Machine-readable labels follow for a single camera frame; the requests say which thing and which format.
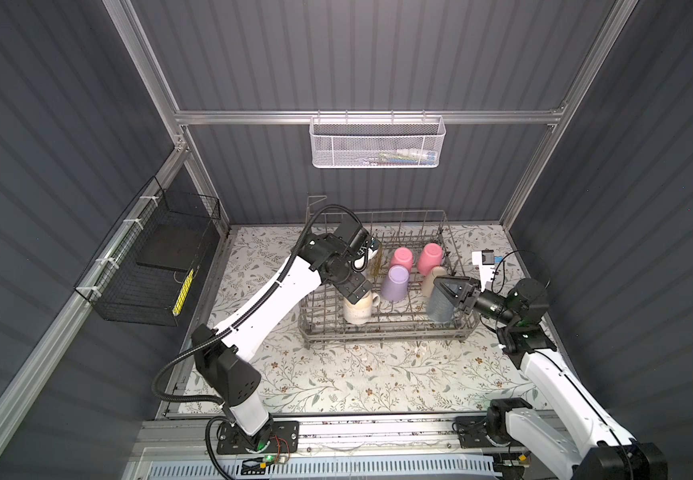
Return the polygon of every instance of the black wire basket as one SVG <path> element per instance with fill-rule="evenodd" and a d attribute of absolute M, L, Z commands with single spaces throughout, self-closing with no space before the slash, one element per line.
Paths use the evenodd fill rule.
<path fill-rule="evenodd" d="M 123 220 L 130 225 L 122 240 L 101 258 L 107 235 L 74 288 L 105 320 L 177 326 L 198 302 L 220 243 L 219 221 L 217 198 L 160 188 L 136 219 Z M 179 261 L 160 260 L 173 252 Z M 98 263 L 96 280 L 81 284 Z"/>

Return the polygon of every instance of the floral tablecloth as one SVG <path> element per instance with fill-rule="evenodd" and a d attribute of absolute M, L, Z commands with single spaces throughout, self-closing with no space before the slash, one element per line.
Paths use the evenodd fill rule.
<path fill-rule="evenodd" d="M 511 246 L 499 225 L 449 226 L 467 274 L 473 250 L 505 255 Z M 300 227 L 240 228 L 210 314 L 208 326 L 224 320 L 245 303 L 280 267 Z M 505 291 L 522 278 L 511 258 Z M 492 398 L 520 396 L 534 408 L 546 399 L 497 348 L 495 335 L 482 325 L 464 342 L 424 341 L 303 348 L 289 312 L 266 338 L 253 364 L 261 372 L 259 393 L 271 412 L 441 412 L 482 410 Z M 212 393 L 196 370 L 187 395 Z M 180 413 L 215 413 L 212 403 L 184 403 Z"/>

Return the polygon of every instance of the gray wall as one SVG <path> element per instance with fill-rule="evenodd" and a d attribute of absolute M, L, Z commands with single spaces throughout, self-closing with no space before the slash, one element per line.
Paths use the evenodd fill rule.
<path fill-rule="evenodd" d="M 640 2 L 511 232 L 581 379 L 693 478 L 693 2 Z"/>
<path fill-rule="evenodd" d="M 171 148 L 100 2 L 0 2 L 0 395 Z M 88 319 L 0 478 L 111 478 L 156 408 L 146 382 L 173 334 Z"/>
<path fill-rule="evenodd" d="M 133 4 L 183 110 L 532 110 L 560 105 L 612 1 Z M 545 128 L 448 125 L 438 168 L 331 171 L 303 127 L 190 130 L 231 222 L 268 224 L 319 194 L 498 220 Z"/>
<path fill-rule="evenodd" d="M 303 223 L 306 195 L 354 210 L 440 209 L 451 220 L 498 220 L 546 131 L 543 125 L 452 125 L 440 166 L 325 169 L 307 127 L 193 126 L 233 224 Z"/>

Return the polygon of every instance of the wire basket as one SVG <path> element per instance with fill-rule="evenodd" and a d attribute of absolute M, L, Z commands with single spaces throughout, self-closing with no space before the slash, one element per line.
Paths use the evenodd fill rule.
<path fill-rule="evenodd" d="M 124 220 L 130 226 L 114 251 L 104 258 L 97 252 L 80 277 L 102 262 L 97 279 L 74 288 L 105 320 L 176 326 L 180 314 L 194 308 L 220 242 L 220 206 L 215 197 L 174 190 L 159 189 L 148 198 L 137 218 Z M 186 272 L 139 264 L 161 226 L 188 230 L 197 239 Z"/>
<path fill-rule="evenodd" d="M 442 117 L 418 122 L 349 118 L 323 123 L 312 117 L 312 164 L 317 168 L 434 168 L 439 165 L 445 123 Z"/>
<path fill-rule="evenodd" d="M 324 197 L 310 197 L 306 217 L 312 206 Z M 435 243 L 444 251 L 442 265 L 450 275 L 462 275 L 464 268 L 457 246 L 447 225 L 444 210 L 381 210 L 356 212 L 373 236 L 381 241 L 380 252 L 371 259 L 365 275 L 380 288 L 389 269 L 391 254 L 399 246 L 409 248 L 414 260 L 424 246 Z M 322 223 L 313 231 L 333 231 L 340 223 L 341 212 L 325 212 Z M 457 310 L 453 321 L 440 324 L 426 315 L 428 299 L 421 295 L 424 276 L 413 266 L 408 283 L 408 295 L 400 302 L 381 299 L 368 322 L 352 325 L 344 320 L 343 296 L 332 285 L 323 285 L 300 302 L 299 328 L 304 346 L 324 343 L 408 342 L 421 340 L 466 340 L 479 323 L 479 315 L 465 316 Z"/>

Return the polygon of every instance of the white mesh basket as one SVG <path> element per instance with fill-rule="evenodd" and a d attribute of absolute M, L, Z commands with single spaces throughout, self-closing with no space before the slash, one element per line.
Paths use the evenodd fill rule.
<path fill-rule="evenodd" d="M 317 168 L 434 168 L 439 165 L 445 123 L 352 120 L 324 122 L 312 117 L 312 164 Z"/>

